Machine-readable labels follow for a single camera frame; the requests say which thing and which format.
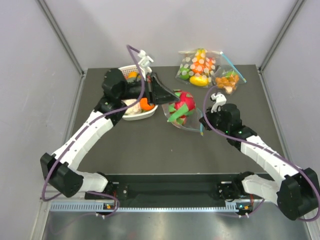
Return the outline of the clear blue zip bag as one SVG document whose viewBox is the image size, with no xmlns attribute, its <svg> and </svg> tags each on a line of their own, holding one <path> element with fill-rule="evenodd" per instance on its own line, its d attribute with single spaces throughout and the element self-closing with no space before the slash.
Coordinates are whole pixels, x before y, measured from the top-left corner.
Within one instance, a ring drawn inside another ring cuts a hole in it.
<svg viewBox="0 0 320 240">
<path fill-rule="evenodd" d="M 170 123 L 178 129 L 195 132 L 203 136 L 204 126 L 199 122 L 202 117 L 202 111 L 196 107 L 191 114 L 183 115 Z"/>
</svg>

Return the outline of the red fake dragon fruit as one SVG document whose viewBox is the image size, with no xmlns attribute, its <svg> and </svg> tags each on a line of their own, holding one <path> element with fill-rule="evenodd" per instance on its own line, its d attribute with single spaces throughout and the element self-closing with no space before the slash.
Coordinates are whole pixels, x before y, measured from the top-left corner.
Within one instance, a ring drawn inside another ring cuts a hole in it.
<svg viewBox="0 0 320 240">
<path fill-rule="evenodd" d="M 179 102 L 170 103 L 168 105 L 169 117 L 167 122 L 173 122 L 181 116 L 190 115 L 196 108 L 196 102 L 190 92 L 176 89 L 173 91 L 179 97 Z"/>
</svg>

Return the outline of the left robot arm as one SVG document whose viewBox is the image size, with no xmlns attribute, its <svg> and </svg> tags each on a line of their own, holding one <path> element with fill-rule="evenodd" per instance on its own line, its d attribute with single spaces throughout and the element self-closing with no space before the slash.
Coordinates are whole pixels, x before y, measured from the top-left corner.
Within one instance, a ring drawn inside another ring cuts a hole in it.
<svg viewBox="0 0 320 240">
<path fill-rule="evenodd" d="M 40 158 L 46 185 L 70 198 L 78 192 L 97 192 L 109 198 L 114 191 L 102 173 L 78 171 L 81 161 L 99 139 L 123 118 L 129 108 L 125 100 L 146 98 L 150 105 L 178 102 L 175 93 L 163 85 L 156 73 L 140 73 L 140 80 L 128 82 L 118 68 L 109 69 L 102 83 L 103 97 L 77 132 L 54 153 Z"/>
</svg>

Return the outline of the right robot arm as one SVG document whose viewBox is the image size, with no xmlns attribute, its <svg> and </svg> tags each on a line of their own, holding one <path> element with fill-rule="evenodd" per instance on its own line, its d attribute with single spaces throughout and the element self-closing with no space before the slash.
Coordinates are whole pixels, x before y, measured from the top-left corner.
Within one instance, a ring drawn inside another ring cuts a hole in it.
<svg viewBox="0 0 320 240">
<path fill-rule="evenodd" d="M 254 130 L 243 124 L 235 104 L 214 100 L 200 122 L 205 129 L 225 137 L 231 146 L 271 177 L 268 180 L 252 172 L 240 174 L 233 185 L 237 197 L 259 196 L 275 204 L 292 221 L 319 210 L 320 187 L 316 172 L 294 165 L 269 147 Z"/>
</svg>

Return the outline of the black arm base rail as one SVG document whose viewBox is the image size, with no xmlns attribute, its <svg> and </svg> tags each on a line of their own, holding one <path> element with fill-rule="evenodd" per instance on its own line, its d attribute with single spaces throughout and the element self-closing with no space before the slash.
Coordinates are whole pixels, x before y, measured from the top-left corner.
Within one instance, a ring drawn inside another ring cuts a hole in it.
<svg viewBox="0 0 320 240">
<path fill-rule="evenodd" d="M 222 207 L 249 200 L 232 185 L 236 173 L 111 174 L 104 194 L 121 207 Z"/>
</svg>

